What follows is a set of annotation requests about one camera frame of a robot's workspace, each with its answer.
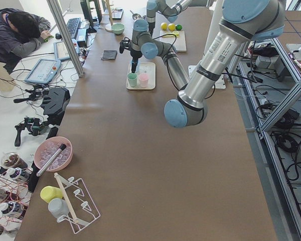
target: person's black hair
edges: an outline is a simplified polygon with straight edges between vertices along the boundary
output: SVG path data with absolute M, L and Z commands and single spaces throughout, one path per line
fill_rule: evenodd
M 28 38 L 40 37 L 38 22 L 31 14 L 26 12 L 13 12 L 8 20 L 18 29 L 18 32 Z

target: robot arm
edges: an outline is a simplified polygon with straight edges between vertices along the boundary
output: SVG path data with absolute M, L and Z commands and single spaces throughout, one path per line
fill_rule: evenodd
M 179 92 L 164 108 L 167 122 L 177 128 L 197 125 L 207 115 L 205 96 L 244 42 L 278 37 L 284 29 L 285 0 L 224 0 L 220 31 L 198 63 L 191 79 L 170 44 L 151 38 L 145 20 L 135 21 L 130 54 L 137 59 L 160 56 Z
M 157 11 L 164 15 L 168 21 L 173 23 L 177 19 L 177 15 L 187 9 L 188 6 L 206 6 L 208 2 L 210 2 L 211 5 L 212 1 L 207 0 L 179 0 L 172 7 L 169 7 L 165 0 L 148 0 L 146 16 L 150 35 L 153 35 Z

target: person's hand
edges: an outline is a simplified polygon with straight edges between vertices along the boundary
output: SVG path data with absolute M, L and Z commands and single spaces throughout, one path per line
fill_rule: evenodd
M 52 35 L 50 34 L 50 32 L 48 30 L 44 30 L 44 31 L 41 32 L 40 37 L 45 40 L 48 37 L 52 37 Z

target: pink bowl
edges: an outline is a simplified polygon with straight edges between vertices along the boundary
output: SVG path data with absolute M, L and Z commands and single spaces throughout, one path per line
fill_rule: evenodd
M 51 138 L 45 140 L 44 142 L 42 142 L 40 144 L 40 146 L 38 146 L 38 148 L 37 148 L 37 150 L 35 152 L 35 159 L 34 159 L 34 161 L 35 161 L 35 165 L 38 168 L 42 168 L 42 166 L 44 165 L 43 163 L 42 164 L 39 163 L 41 161 L 41 153 L 44 152 L 46 149 L 48 149 L 48 143 L 50 143 L 50 142 L 53 142 L 55 144 L 61 142 L 61 143 L 65 144 L 67 146 L 66 149 L 70 148 L 70 155 L 69 155 L 68 159 L 63 164 L 61 164 L 57 168 L 54 168 L 54 169 L 49 169 L 48 168 L 46 170 L 47 172 L 57 172 L 57 171 L 59 171 L 61 169 L 64 169 L 65 167 L 67 167 L 68 164 L 71 162 L 72 155 L 73 155 L 72 145 L 71 145 L 71 142 L 67 138 L 65 138 L 65 137 L 51 137 Z

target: yellow cup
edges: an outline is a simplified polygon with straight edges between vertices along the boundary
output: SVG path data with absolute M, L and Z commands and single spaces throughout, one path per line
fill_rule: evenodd
M 62 198 L 62 191 L 58 187 L 46 186 L 40 192 L 40 197 L 46 203 L 49 203 L 54 198 Z

